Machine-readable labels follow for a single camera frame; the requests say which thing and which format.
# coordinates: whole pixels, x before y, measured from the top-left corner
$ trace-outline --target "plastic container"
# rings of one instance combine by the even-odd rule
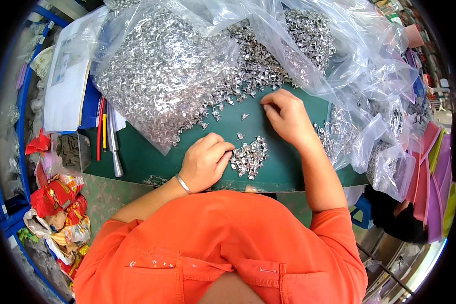
[[[77,137],[77,155],[79,156],[79,162],[77,164],[70,164],[69,161],[70,157],[61,157],[62,153],[57,151],[58,140],[60,137],[73,137],[72,140],[76,142]],[[91,144],[89,138],[79,134],[78,132],[74,132],[72,134],[59,134],[54,133],[51,135],[50,138],[50,146],[51,146],[51,163],[50,166],[45,168],[46,174],[48,176],[55,175],[55,174],[65,174],[70,176],[81,176],[83,171],[91,164]],[[72,153],[68,153],[68,155],[76,154],[75,150]]]

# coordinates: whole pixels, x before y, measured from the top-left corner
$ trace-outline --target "yellow pen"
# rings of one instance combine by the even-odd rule
[[[103,108],[103,151],[106,152],[106,102]]]

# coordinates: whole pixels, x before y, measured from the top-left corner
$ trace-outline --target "green work mat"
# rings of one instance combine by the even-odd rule
[[[323,125],[328,114],[327,101],[310,96],[300,88],[292,89],[290,85],[284,85],[283,88],[291,91],[304,102],[313,124]],[[234,106],[227,104],[220,112],[222,117],[218,122],[215,121],[210,109],[209,117],[204,119],[204,122],[209,123],[208,128],[203,131],[200,125],[194,125],[191,130],[184,131],[180,135],[181,141],[177,147],[172,147],[166,156],[158,152],[132,125],[127,123],[126,128],[117,132],[120,145],[119,155],[124,170],[124,175],[119,179],[154,186],[161,185],[179,172],[184,154],[196,140],[206,136],[209,132],[215,132],[221,135],[225,141],[233,143],[236,148],[241,147],[242,142],[251,143],[258,135],[265,137],[268,159],[258,170],[255,180],[248,180],[247,174],[238,177],[238,172],[231,170],[230,164],[228,164],[219,182],[212,186],[212,190],[304,191],[299,153],[273,130],[263,107],[260,106],[261,98],[270,92],[272,89],[266,88],[264,91],[258,92],[255,98],[249,96],[247,100],[239,104],[235,102]],[[242,113],[249,114],[249,117],[242,121]],[[237,132],[245,135],[243,140],[237,141]],[[111,152],[102,152],[101,161],[96,161],[97,129],[81,130],[80,133],[89,137],[92,143],[92,161],[91,165],[85,169],[85,173],[118,179],[113,172]],[[338,170],[337,173],[343,187],[368,184],[365,174],[354,172],[350,165]]]

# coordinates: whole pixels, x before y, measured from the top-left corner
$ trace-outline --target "silver bangle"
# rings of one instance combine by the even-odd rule
[[[176,179],[177,179],[177,181],[179,181],[179,183],[180,183],[181,186],[184,188],[184,190],[186,190],[187,193],[193,194],[193,193],[189,190],[188,186],[186,186],[186,183],[182,180],[182,178],[181,178],[181,177],[179,176],[179,174],[177,174],[177,173],[176,173]]]

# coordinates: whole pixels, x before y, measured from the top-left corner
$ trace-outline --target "blue metal rack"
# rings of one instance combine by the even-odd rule
[[[53,14],[51,11],[48,11],[44,9],[42,6],[37,5],[34,9],[34,11],[46,19],[49,19],[49,22],[47,23],[46,28],[44,29],[42,36],[44,37],[41,39],[39,44],[37,45],[32,59],[37,56],[37,54],[40,52],[42,48],[42,44],[44,42],[45,37],[49,33],[50,29],[54,26],[54,24],[57,24],[61,27],[66,27],[68,25],[68,22],[61,19],[59,16]],[[10,46],[8,47],[6,51],[6,55],[4,58],[3,65],[0,69],[0,87],[2,84],[2,80],[5,74],[6,66],[7,63],[9,62],[13,46],[16,44],[17,39],[19,36],[19,32],[15,35],[13,40],[11,41]],[[25,227],[25,223],[23,221],[24,214],[30,210],[30,187],[29,187],[29,181],[27,179],[27,171],[26,171],[26,164],[25,164],[25,142],[24,142],[24,122],[25,122],[25,110],[26,110],[26,104],[27,104],[27,95],[29,91],[29,85],[30,85],[30,80],[33,74],[33,70],[30,68],[30,64],[27,66],[27,69],[25,71],[25,76],[24,76],[24,83],[21,87],[21,89],[18,92],[17,95],[17,107],[19,110],[19,120],[16,125],[16,132],[18,135],[19,139],[19,166],[20,166],[20,171],[21,171],[21,181],[22,185],[24,188],[24,195],[22,196],[17,196],[15,198],[11,198],[7,201],[4,200],[3,195],[2,195],[2,189],[0,185],[0,227],[2,228],[4,232],[4,236],[6,238],[9,238],[13,236],[18,243],[18,246],[20,246],[21,251],[24,253],[26,259],[30,263],[30,265],[33,267],[34,271],[37,273],[37,275],[43,280],[43,282],[64,302],[69,304],[70,302],[74,302],[74,299],[71,301],[67,301],[62,295],[60,295],[57,290],[49,283],[47,278],[42,274],[42,272],[37,268],[37,266],[34,264],[33,260],[29,257],[28,253],[25,251],[24,246],[20,242],[17,236],[17,231],[20,230],[21,228]],[[6,205],[13,210],[13,212],[8,212]]]

